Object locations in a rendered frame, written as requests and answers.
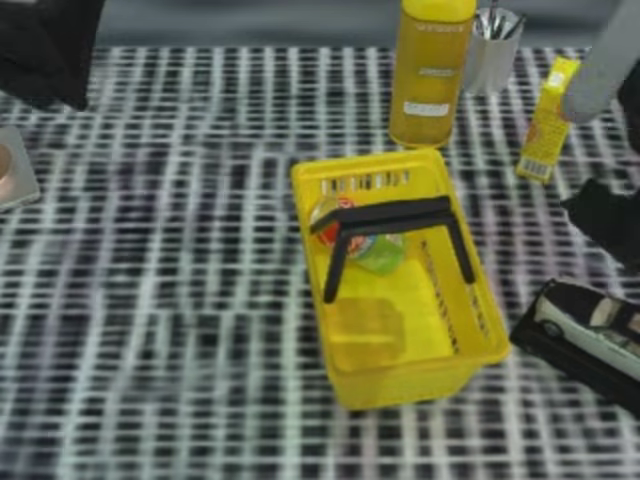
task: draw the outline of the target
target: plastic basket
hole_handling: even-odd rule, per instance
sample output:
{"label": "plastic basket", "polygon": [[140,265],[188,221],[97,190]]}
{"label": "plastic basket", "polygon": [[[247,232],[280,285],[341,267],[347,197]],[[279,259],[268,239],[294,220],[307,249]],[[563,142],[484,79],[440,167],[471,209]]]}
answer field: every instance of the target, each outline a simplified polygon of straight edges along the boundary
{"label": "plastic basket", "polygon": [[[329,379],[354,410],[446,397],[509,342],[444,161],[418,150],[299,164],[296,208]],[[310,225],[327,196],[355,208]],[[337,222],[333,249],[314,233]],[[346,260],[350,239],[404,233],[390,275]]]}

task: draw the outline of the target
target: black handle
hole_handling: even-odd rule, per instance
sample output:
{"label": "black handle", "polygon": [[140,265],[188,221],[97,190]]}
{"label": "black handle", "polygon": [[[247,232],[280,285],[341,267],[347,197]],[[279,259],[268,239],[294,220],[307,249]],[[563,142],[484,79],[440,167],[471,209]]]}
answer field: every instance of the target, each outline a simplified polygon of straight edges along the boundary
{"label": "black handle", "polygon": [[475,282],[469,253],[464,245],[449,197],[420,200],[400,200],[362,207],[336,209],[318,219],[311,226],[315,235],[332,223],[338,224],[329,272],[324,287],[324,302],[333,303],[338,295],[342,272],[353,237],[406,233],[438,226],[446,226],[453,243],[462,276],[466,283]]}

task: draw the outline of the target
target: yellow bottle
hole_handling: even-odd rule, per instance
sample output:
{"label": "yellow bottle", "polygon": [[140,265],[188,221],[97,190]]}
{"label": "yellow bottle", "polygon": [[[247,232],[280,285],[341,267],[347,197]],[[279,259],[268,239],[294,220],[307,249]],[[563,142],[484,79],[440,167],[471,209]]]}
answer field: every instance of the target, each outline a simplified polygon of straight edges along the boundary
{"label": "yellow bottle", "polygon": [[451,136],[476,0],[403,0],[389,133],[407,147]]}

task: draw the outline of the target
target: checkered tablecloth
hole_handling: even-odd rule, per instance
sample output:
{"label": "checkered tablecloth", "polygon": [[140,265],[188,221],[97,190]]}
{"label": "checkered tablecloth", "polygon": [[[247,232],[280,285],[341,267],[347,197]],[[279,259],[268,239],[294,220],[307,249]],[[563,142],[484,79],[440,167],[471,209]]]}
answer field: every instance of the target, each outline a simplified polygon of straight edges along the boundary
{"label": "checkered tablecloth", "polygon": [[[558,205],[640,186],[619,110],[548,188],[514,174],[554,55],[463,96],[443,152],[510,325],[552,276],[640,299]],[[85,113],[0,96],[44,192],[0,216],[1,479],[640,478],[640,423],[518,350],[450,399],[336,405],[289,169],[396,148],[389,51],[120,48],[93,73]]]}

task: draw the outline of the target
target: yellow lid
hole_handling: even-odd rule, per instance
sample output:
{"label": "yellow lid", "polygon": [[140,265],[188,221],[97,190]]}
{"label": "yellow lid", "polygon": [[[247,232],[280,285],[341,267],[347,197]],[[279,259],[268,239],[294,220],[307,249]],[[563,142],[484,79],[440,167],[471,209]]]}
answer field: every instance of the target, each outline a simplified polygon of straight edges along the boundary
{"label": "yellow lid", "polygon": [[466,22],[476,11],[476,0],[402,0],[407,15],[423,22]]}

